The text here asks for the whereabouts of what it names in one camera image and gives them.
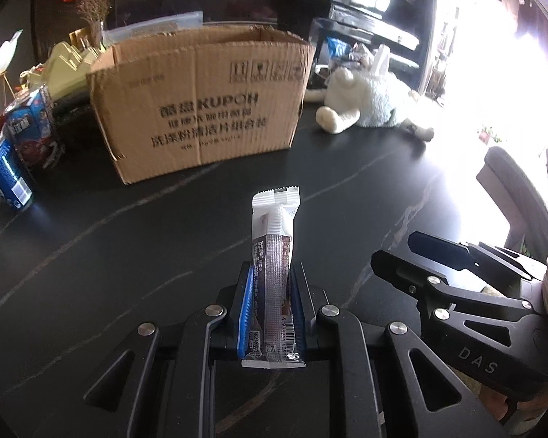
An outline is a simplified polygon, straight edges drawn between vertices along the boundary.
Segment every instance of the handling symbol on box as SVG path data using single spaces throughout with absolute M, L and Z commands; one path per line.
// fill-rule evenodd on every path
M 232 61 L 231 73 L 229 76 L 230 82 L 246 82 L 248 80 L 249 61 Z
M 302 80 L 303 76 L 304 70 L 302 69 L 302 64 L 299 62 L 290 63 L 288 77 L 286 78 L 286 80 L 288 82 L 297 82 Z
M 286 61 L 273 61 L 270 80 L 283 82 L 286 75 Z
M 252 75 L 250 77 L 250 81 L 263 82 L 264 80 L 266 80 L 269 65 L 270 63 L 268 61 L 253 61 Z

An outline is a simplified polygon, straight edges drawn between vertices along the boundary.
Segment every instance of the cardboard box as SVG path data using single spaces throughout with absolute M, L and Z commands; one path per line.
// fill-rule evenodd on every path
M 267 27 L 128 39 L 91 67 L 92 105 L 122 180 L 289 148 L 314 48 Z

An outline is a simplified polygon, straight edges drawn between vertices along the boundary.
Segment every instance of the metal screw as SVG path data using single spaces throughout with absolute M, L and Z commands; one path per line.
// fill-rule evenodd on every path
M 401 336 L 402 334 L 406 334 L 408 332 L 408 326 L 406 326 L 401 321 L 394 321 L 392 324 L 390 324 L 390 331 L 392 331 L 394 334 L 397 334 L 398 336 Z
M 333 316 L 337 316 L 339 314 L 339 308 L 335 305 L 325 305 L 321 308 L 321 313 L 332 318 Z
M 447 310 L 444 310 L 442 308 L 435 309 L 434 315 L 442 321 L 446 321 L 447 319 L 450 318 L 450 313 Z
M 150 336 L 156 328 L 152 323 L 142 323 L 138 326 L 138 334 L 140 336 Z
M 207 316 L 220 316 L 223 313 L 223 307 L 219 305 L 209 305 L 205 308 L 205 314 Z

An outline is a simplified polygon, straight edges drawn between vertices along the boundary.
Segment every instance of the chair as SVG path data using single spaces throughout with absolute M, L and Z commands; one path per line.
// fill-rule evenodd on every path
M 542 263 L 548 257 L 548 202 L 516 161 L 501 146 L 485 155 L 477 181 L 510 223 L 504 247 L 529 255 Z

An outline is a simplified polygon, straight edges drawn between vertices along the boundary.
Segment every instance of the can label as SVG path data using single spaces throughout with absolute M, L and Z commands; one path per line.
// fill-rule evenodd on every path
M 24 178 L 20 177 L 16 184 L 12 187 L 12 193 L 19 200 L 21 205 L 26 205 L 29 199 L 32 197 L 33 192 L 29 189 Z
M 29 168 L 50 168 L 63 153 L 53 126 L 45 89 L 38 89 L 6 110 L 6 124 L 15 148 Z
M 32 199 L 33 192 L 24 179 L 25 168 L 8 139 L 0 142 L 0 192 L 6 203 L 22 209 Z

